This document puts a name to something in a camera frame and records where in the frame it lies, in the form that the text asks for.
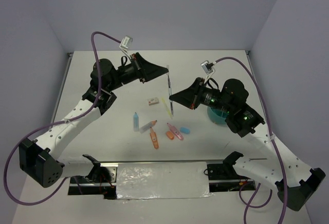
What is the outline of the yellow highlighter pen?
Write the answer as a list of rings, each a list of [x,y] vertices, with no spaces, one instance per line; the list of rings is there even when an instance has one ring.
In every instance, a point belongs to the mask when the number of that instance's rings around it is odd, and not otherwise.
[[[168,113],[170,119],[173,119],[173,115],[172,115],[171,110],[170,110],[169,106],[167,105],[165,99],[161,98],[161,101],[162,101],[164,108],[165,108],[166,112]]]

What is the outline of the white eraser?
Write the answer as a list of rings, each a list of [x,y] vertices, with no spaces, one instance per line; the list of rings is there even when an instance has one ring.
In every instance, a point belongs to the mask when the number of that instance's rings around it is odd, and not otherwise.
[[[157,97],[148,99],[148,105],[149,106],[156,105],[158,103],[159,103],[159,99]]]

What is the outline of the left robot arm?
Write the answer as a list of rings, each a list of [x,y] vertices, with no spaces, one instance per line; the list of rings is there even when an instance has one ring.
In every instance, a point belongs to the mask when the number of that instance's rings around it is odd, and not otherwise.
[[[89,182],[97,181],[104,168],[92,156],[84,154],[68,161],[60,161],[59,157],[81,131],[110,109],[117,98],[113,90],[134,80],[145,83],[168,72],[139,53],[131,56],[129,64],[118,68],[108,59],[98,60],[90,74],[90,87],[74,109],[49,131],[19,144],[21,170],[44,188],[65,177],[82,176]]]

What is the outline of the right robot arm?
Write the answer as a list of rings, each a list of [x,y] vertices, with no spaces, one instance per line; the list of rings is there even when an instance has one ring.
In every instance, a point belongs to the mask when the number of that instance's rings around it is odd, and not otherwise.
[[[253,145],[268,162],[253,162],[234,151],[223,161],[224,174],[228,178],[252,178],[276,192],[289,209],[299,211],[318,189],[325,172],[311,168],[271,134],[264,118],[246,103],[248,96],[240,80],[229,79],[222,89],[215,89],[208,88],[205,79],[196,78],[190,87],[169,99],[192,110],[205,105],[227,112],[228,128]]]

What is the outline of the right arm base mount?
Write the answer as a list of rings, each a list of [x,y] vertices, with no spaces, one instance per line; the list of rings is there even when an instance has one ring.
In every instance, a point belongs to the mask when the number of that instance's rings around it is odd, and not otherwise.
[[[227,173],[222,163],[207,164],[203,173],[208,177],[210,193],[255,190],[253,180],[236,173]]]

